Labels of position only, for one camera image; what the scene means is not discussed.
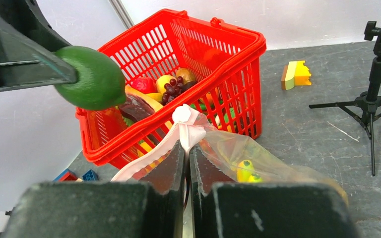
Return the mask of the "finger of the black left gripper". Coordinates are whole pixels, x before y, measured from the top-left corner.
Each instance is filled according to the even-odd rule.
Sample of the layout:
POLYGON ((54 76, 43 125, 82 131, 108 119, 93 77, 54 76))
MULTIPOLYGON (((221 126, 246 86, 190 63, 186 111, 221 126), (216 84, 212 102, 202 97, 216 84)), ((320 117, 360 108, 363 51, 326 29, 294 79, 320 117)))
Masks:
POLYGON ((0 0, 0 92, 75 83, 75 69, 55 55, 67 46, 35 0, 0 0))

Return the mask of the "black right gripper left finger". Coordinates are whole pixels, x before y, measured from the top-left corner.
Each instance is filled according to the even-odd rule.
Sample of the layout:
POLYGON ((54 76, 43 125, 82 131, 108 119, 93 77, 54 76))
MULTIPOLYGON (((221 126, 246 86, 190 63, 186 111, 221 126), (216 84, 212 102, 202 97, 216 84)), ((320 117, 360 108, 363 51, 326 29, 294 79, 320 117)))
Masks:
POLYGON ((139 181, 42 182, 21 196, 3 238, 180 238, 185 152, 177 142, 139 181))

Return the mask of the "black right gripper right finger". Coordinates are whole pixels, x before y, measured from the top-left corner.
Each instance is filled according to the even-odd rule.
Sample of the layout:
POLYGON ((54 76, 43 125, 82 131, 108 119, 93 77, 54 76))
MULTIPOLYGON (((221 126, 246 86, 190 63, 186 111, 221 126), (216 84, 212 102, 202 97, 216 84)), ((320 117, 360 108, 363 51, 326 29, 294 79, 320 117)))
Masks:
POLYGON ((341 196, 320 183, 236 183, 190 151, 196 238, 356 238, 341 196))

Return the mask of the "yellow toy banana bunch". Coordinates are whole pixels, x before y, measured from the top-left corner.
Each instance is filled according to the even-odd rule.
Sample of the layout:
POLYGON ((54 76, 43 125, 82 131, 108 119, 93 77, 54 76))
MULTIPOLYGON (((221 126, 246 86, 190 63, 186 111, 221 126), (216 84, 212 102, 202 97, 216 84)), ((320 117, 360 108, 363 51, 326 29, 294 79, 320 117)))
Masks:
POLYGON ((237 170, 237 181, 238 182, 248 182, 248 183, 260 183, 263 182, 263 178, 255 173, 254 166, 251 160, 243 160, 238 164, 237 170))

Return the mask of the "clear zip top bag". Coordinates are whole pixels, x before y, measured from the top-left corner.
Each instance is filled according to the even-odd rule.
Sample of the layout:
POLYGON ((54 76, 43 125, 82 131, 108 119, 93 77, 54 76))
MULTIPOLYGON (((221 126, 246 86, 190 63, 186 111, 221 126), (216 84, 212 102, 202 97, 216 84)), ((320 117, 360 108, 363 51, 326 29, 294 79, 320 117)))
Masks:
POLYGON ((112 181, 139 180, 155 168, 161 168, 167 155, 178 143, 190 155, 190 149, 199 145, 202 154, 213 166, 237 181, 236 170, 243 160, 251 160, 255 173, 263 182, 319 182, 330 185, 348 203, 346 191, 333 179, 305 166, 288 165, 256 143, 249 136, 217 129, 207 116, 184 104, 173 114, 173 125, 153 149, 120 169, 112 181))

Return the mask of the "green toy avocado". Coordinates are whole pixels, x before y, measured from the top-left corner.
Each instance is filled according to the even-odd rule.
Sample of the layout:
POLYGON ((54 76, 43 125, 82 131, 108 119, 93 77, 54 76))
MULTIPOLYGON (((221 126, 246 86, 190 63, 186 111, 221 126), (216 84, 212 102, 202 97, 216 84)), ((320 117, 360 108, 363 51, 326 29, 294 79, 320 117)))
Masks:
POLYGON ((76 83, 55 86, 72 105, 102 111, 126 101, 125 77, 120 67, 104 53, 83 46, 68 46, 55 55, 76 71, 76 83))

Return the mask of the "red plastic shopping basket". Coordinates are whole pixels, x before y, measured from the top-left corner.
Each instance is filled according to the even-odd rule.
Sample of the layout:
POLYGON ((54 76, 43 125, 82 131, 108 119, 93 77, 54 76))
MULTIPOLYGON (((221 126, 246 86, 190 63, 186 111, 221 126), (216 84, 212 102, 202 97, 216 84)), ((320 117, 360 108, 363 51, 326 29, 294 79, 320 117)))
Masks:
POLYGON ((122 168, 155 147, 173 125, 172 113, 183 104, 206 115, 218 129, 258 138, 261 134, 260 56, 266 38, 260 32, 204 21, 186 11, 163 9, 100 48, 121 68, 126 84, 139 77, 154 80, 189 69, 196 82, 153 115, 125 126, 118 108, 76 110, 83 155, 97 166, 122 168), (211 107, 208 92, 218 88, 211 107))

